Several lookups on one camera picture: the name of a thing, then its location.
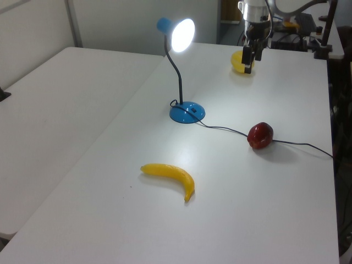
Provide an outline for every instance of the gooseneck lamp arm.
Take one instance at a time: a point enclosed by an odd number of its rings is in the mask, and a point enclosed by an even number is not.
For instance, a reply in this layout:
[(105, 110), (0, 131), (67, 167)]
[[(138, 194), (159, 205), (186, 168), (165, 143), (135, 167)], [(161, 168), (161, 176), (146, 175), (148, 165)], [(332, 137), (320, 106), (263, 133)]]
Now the gooseneck lamp arm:
[(182, 97), (182, 78), (181, 78), (181, 73), (178, 70), (178, 68), (176, 67), (176, 64), (172, 61), (170, 54), (168, 52), (167, 49), (167, 36), (165, 35), (164, 37), (165, 41), (164, 41), (164, 48), (165, 48), (165, 53), (167, 58), (169, 59), (171, 65), (174, 67), (175, 71), (177, 72), (178, 75), (178, 86), (179, 86), (179, 93), (180, 93), (180, 105), (183, 105), (183, 97)]

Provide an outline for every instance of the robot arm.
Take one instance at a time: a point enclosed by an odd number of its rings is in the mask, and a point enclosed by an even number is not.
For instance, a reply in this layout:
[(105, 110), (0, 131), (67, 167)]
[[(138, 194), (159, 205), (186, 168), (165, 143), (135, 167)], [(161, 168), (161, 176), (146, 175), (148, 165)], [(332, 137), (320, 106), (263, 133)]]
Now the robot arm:
[(324, 3), (326, 0), (242, 0), (238, 8), (245, 20), (245, 36), (247, 44), (243, 47), (242, 63), (245, 73), (252, 71), (252, 62), (261, 60), (266, 40), (272, 30), (274, 14), (292, 17), (308, 7)]

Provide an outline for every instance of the yellow toy banana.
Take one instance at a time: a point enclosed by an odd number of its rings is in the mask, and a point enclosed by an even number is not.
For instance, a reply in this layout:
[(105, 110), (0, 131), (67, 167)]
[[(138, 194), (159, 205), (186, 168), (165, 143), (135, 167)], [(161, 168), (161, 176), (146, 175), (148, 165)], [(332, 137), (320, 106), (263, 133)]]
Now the yellow toy banana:
[(194, 193), (194, 181), (191, 175), (189, 175), (185, 170), (167, 164), (150, 163), (141, 167), (141, 171), (156, 176), (163, 176), (168, 178), (173, 178), (181, 182), (185, 188), (186, 195), (185, 201), (188, 202)]

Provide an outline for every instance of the red toy apple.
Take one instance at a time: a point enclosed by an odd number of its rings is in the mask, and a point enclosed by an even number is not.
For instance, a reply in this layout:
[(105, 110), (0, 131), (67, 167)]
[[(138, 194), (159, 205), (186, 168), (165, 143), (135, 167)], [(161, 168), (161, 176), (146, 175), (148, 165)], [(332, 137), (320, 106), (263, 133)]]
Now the red toy apple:
[(249, 130), (247, 141), (253, 149), (262, 149), (273, 141), (274, 131), (267, 123), (256, 124)]

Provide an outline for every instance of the power cord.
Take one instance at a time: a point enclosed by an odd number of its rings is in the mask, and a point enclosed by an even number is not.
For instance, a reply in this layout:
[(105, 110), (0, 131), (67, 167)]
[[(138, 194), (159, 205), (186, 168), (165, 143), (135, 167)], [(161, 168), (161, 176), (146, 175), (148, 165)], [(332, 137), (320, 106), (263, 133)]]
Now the power cord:
[[(192, 116), (193, 118), (195, 118), (199, 123), (201, 123), (201, 124), (202, 124), (204, 127), (206, 127), (206, 128), (228, 130), (228, 131), (230, 131), (230, 132), (237, 133), (237, 134), (240, 134), (240, 135), (242, 135), (242, 136), (248, 137), (246, 134), (244, 134), (244, 133), (242, 133), (242, 132), (240, 132), (240, 131), (234, 130), (234, 129), (232, 129), (232, 128), (227, 128), (227, 127), (225, 127), (225, 126), (210, 126), (210, 125), (206, 125), (206, 124), (204, 124), (201, 120), (199, 120), (198, 117), (196, 117), (194, 114), (192, 114), (191, 112), (187, 111), (186, 109), (184, 109), (184, 108), (182, 108), (182, 107), (180, 107), (180, 106), (173, 105), (174, 102), (175, 102), (176, 104), (178, 103), (177, 100), (171, 101), (171, 103), (170, 103), (170, 106), (171, 106), (171, 107), (177, 108), (177, 109), (181, 109), (181, 110), (185, 111), (187, 114), (189, 114), (190, 116)], [(330, 155), (328, 152), (326, 152), (326, 151), (324, 151), (324, 150), (322, 150), (322, 149), (320, 149), (320, 148), (318, 148), (318, 147), (316, 147), (316, 146), (314, 146), (314, 145), (312, 145), (312, 144), (309, 144), (309, 143), (296, 143), (296, 142), (283, 141), (283, 140), (276, 140), (276, 139), (273, 139), (273, 142), (284, 143), (284, 144), (291, 144), (291, 145), (305, 145), (305, 146), (310, 146), (310, 147), (312, 147), (312, 148), (315, 148), (316, 150), (319, 150), (319, 151), (325, 153), (325, 154), (328, 155), (329, 157), (333, 158), (333, 156)]]

